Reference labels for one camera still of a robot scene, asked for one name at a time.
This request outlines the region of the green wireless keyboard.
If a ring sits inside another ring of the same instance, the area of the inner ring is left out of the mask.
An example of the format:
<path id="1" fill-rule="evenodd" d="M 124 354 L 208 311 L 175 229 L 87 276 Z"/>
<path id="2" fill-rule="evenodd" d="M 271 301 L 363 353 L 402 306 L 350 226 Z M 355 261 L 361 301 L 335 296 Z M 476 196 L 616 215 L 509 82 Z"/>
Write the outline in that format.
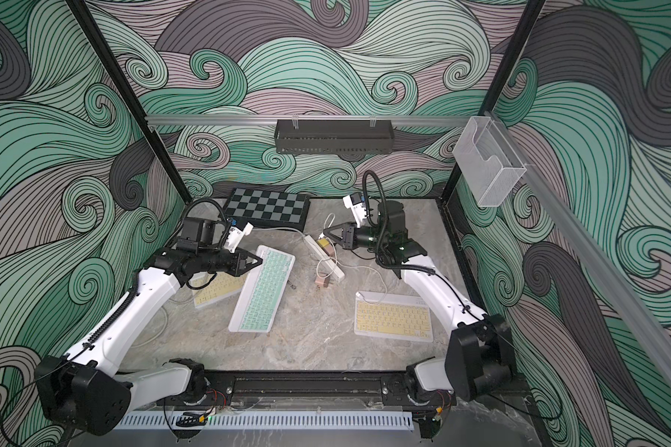
<path id="1" fill-rule="evenodd" d="M 290 253 L 264 245 L 257 247 L 256 255 L 262 259 L 262 264 L 246 276 L 229 322 L 231 333 L 268 333 L 271 330 L 296 260 Z"/>

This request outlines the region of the white power strip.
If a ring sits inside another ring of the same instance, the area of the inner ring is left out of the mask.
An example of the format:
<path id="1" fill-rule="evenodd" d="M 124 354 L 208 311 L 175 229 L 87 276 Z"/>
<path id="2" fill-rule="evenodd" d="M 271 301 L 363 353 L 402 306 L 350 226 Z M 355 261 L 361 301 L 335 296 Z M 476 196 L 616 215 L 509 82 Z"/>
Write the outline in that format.
<path id="1" fill-rule="evenodd" d="M 330 281 L 336 282 L 341 282 L 345 279 L 345 273 L 336 262 L 336 256 L 329 256 L 324 251 L 324 248 L 318 244 L 318 241 L 309 235 L 304 237 L 304 241 L 311 250 L 311 253 L 317 258 L 316 277 L 327 276 L 330 277 Z"/>

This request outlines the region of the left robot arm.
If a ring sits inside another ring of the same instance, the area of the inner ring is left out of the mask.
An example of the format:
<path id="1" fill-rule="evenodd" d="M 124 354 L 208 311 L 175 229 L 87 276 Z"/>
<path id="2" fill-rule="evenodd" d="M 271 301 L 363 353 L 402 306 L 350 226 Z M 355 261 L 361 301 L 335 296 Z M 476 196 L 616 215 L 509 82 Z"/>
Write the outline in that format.
<path id="1" fill-rule="evenodd" d="M 253 231 L 245 219 L 217 223 L 186 218 L 176 242 L 157 250 L 134 273 L 132 286 L 82 339 L 61 357 L 48 356 L 35 369 L 44 417 L 67 428 L 102 436 L 131 411 L 175 397 L 198 404 L 207 395 L 202 364 L 172 359 L 160 367 L 121 374 L 120 365 L 157 312 L 197 274 L 241 277 L 261 266 L 261 257 L 240 248 Z"/>

